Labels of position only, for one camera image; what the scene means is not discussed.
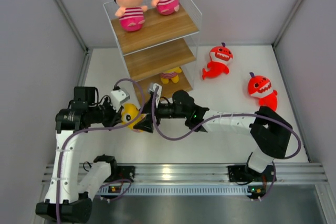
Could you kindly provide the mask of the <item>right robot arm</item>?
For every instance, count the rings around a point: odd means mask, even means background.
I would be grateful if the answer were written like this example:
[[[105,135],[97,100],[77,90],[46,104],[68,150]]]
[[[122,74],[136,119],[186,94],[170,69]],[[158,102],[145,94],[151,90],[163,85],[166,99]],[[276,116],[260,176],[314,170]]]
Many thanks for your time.
[[[184,90],[176,91],[171,103],[161,103],[158,95],[151,92],[143,108],[145,117],[134,129],[152,133],[162,119],[185,119],[191,132],[220,132],[248,135],[257,148],[248,157],[244,172],[249,180],[258,180],[275,159],[284,159],[292,126],[267,106],[254,113],[224,113],[201,107]]]

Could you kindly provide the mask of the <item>yellow plush toy striped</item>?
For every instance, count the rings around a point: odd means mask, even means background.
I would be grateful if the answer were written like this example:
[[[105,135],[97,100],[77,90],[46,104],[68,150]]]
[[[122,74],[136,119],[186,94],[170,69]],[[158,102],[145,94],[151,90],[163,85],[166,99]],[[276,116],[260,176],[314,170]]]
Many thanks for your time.
[[[176,67],[160,74],[160,80],[163,84],[168,84],[171,80],[173,83],[179,82],[179,73],[182,72],[181,67]]]

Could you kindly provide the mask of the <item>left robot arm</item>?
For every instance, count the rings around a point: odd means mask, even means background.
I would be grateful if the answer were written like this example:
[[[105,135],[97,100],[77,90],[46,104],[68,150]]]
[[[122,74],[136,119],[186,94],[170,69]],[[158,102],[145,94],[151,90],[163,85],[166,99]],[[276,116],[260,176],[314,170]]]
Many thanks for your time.
[[[122,104],[129,94],[115,87],[102,100],[95,87],[75,87],[73,99],[56,115],[56,154],[49,189],[43,202],[36,205],[36,214],[56,223],[87,223],[93,198],[104,182],[117,179],[119,170],[115,157],[97,156],[82,180],[78,179],[80,156],[92,124],[112,129],[121,122]]]

